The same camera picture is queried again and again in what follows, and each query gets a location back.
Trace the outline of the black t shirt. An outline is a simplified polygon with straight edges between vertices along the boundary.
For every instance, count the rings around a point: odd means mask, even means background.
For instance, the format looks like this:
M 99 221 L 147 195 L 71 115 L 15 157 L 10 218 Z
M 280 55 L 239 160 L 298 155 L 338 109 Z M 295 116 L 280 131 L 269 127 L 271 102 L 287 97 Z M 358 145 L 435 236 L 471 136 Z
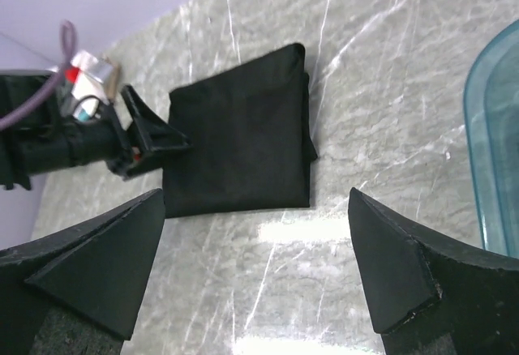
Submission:
M 309 206 L 305 57 L 293 43 L 171 91 L 169 123 L 192 146 L 163 168 L 167 217 Z

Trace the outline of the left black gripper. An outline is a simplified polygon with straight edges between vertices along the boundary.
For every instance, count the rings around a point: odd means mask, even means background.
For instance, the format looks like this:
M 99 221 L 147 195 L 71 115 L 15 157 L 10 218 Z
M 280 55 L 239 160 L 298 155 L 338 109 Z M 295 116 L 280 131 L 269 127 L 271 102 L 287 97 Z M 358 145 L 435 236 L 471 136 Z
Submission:
M 131 117 L 124 130 L 112 105 L 101 106 L 97 118 L 81 122 L 71 118 L 71 167 L 104 161 L 109 171 L 130 180 L 133 149 L 141 156 L 165 156 L 185 152 L 191 140 L 148 107 L 129 84 L 121 96 Z

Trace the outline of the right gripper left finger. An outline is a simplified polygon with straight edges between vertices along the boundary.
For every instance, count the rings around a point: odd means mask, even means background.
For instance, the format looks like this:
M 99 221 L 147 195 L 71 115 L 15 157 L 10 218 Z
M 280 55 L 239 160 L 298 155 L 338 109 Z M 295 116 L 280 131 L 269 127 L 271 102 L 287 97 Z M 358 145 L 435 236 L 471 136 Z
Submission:
M 119 354 L 130 340 L 165 223 L 150 190 L 1 252 L 3 354 Z

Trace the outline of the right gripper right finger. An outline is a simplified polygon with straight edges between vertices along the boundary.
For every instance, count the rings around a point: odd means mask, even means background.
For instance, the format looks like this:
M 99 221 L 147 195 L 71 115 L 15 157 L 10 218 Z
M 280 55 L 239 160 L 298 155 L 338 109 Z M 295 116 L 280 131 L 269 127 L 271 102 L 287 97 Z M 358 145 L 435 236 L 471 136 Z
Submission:
M 448 237 L 353 188 L 350 232 L 387 354 L 516 354 L 518 261 Z

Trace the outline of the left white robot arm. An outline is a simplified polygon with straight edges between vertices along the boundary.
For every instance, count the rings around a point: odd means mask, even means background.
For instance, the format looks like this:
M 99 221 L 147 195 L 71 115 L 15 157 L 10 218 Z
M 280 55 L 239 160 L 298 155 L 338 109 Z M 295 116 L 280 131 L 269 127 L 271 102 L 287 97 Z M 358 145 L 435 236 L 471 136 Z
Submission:
M 65 101 L 58 85 L 49 98 L 23 120 L 1 132 L 1 186 L 31 190 L 33 176 L 98 161 L 124 180 L 164 168 L 188 151 L 191 140 L 162 120 L 126 85 L 122 99 L 131 117 L 124 127 L 114 104 L 93 99 L 97 109 L 82 122 L 74 113 L 81 101 Z

